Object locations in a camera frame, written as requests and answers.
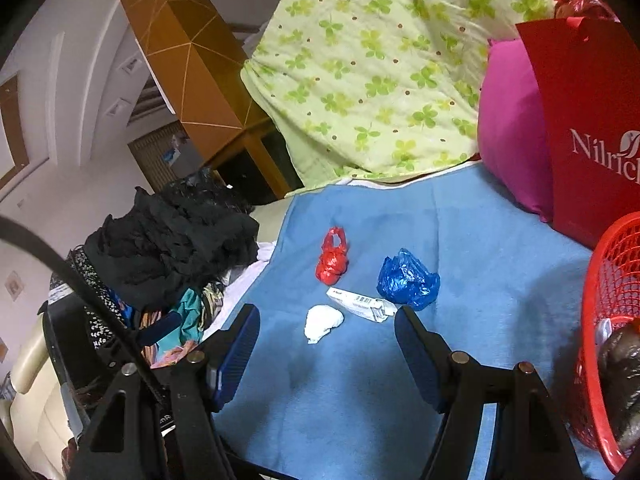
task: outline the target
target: black cable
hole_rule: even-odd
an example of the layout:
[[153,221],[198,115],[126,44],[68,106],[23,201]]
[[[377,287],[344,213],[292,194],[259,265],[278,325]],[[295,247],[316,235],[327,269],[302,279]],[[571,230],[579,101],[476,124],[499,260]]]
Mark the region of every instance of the black cable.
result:
[[122,347],[127,351],[131,361],[136,365],[138,373],[146,386],[149,388],[156,401],[166,408],[169,408],[168,399],[165,396],[164,388],[153,375],[151,368],[142,358],[140,350],[136,344],[129,338],[127,330],[122,323],[111,313],[105,306],[95,291],[86,284],[80,275],[63,260],[49,245],[39,236],[29,231],[26,227],[17,224],[3,216],[0,216],[0,240],[22,249],[31,256],[40,260],[55,272],[60,279],[65,282],[71,289],[85,302],[94,314],[113,332],[113,335],[119,339]]

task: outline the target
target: dark plastic bag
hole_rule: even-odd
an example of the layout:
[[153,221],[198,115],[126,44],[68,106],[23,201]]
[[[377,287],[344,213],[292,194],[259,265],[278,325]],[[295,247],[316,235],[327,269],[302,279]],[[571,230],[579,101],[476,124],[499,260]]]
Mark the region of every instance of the dark plastic bag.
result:
[[556,9],[554,18],[578,16],[597,20],[619,21],[604,0],[554,0]]
[[429,272],[418,258],[402,248],[398,256],[385,258],[377,289],[385,300],[422,310],[438,297],[440,275]]
[[598,356],[609,425],[622,451],[640,443],[640,318],[613,331]]

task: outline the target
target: blue plastic bag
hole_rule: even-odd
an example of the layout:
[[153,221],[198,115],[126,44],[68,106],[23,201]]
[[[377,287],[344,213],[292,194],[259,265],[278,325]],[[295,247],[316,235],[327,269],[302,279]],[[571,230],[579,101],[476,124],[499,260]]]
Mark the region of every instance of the blue plastic bag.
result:
[[433,303],[440,290],[440,275],[405,248],[398,256],[386,257],[378,275],[378,293],[385,300],[422,310]]

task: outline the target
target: pile of clothes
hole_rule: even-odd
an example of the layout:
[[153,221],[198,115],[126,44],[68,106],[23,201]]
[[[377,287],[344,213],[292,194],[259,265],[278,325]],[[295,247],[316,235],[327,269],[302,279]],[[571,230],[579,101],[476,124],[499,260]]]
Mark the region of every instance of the pile of clothes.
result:
[[[200,343],[225,287],[256,261],[252,210],[205,168],[153,195],[136,188],[133,208],[109,215],[67,261],[127,328],[148,329],[173,314],[175,328],[143,348],[151,366],[171,365]],[[64,288],[53,276],[50,304]],[[86,314],[94,348],[108,347],[113,334]]]

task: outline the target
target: red paper bag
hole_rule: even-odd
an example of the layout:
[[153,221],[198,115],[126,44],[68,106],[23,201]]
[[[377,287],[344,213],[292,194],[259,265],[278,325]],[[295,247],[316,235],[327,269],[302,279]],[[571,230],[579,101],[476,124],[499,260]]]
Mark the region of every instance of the red paper bag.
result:
[[544,107],[553,228],[593,248],[613,222],[640,210],[640,54],[617,22],[517,27]]

